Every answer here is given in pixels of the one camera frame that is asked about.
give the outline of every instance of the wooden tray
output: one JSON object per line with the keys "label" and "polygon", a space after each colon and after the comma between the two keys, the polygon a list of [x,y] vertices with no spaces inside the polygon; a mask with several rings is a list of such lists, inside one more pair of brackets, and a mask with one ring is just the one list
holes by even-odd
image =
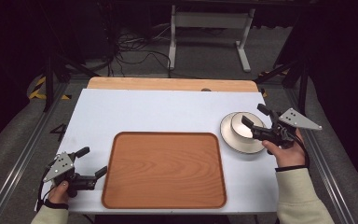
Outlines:
{"label": "wooden tray", "polygon": [[220,208],[226,200],[214,134],[116,135],[103,187],[106,208]]}

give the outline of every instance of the human hand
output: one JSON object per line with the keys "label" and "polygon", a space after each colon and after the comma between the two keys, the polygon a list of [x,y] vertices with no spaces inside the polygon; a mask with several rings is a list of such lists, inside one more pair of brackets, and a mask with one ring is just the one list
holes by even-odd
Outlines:
{"label": "human hand", "polygon": [[62,181],[61,184],[50,191],[48,200],[51,203],[68,203],[69,196],[66,192],[68,190],[68,181]]}
{"label": "human hand", "polygon": [[[300,131],[296,130],[296,135],[303,141]],[[278,167],[305,165],[305,152],[295,141],[292,147],[281,149],[270,141],[264,140],[263,146],[275,156]]]}

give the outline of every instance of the plate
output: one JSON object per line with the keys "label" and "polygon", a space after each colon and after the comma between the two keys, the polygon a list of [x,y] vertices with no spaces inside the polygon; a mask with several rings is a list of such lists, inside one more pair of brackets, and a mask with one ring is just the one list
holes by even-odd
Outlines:
{"label": "plate", "polygon": [[225,116],[220,124],[220,132],[225,142],[241,153],[256,153],[264,149],[261,141],[252,138],[251,130],[242,124],[242,116],[246,116],[255,126],[266,127],[264,122],[249,112],[234,112]]}

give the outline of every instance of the sleeve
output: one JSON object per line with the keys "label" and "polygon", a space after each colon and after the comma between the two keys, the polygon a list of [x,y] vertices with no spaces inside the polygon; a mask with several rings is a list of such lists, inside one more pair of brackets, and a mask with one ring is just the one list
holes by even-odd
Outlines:
{"label": "sleeve", "polygon": [[51,203],[46,200],[31,224],[66,224],[68,222],[68,205],[63,203]]}
{"label": "sleeve", "polygon": [[276,173],[279,186],[278,219],[280,223],[334,223],[316,195],[308,169]]}

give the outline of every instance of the metal bracket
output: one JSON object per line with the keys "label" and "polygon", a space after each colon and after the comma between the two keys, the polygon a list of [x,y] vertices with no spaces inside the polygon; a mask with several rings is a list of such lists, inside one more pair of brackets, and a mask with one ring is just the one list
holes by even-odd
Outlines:
{"label": "metal bracket", "polygon": [[307,117],[295,111],[293,108],[288,109],[279,116],[279,120],[295,128],[321,130],[322,126],[314,123]]}
{"label": "metal bracket", "polygon": [[74,163],[69,155],[66,152],[63,152],[57,156],[57,160],[51,166],[50,170],[46,174],[46,177],[43,179],[43,182],[46,183],[71,169],[75,169]]}

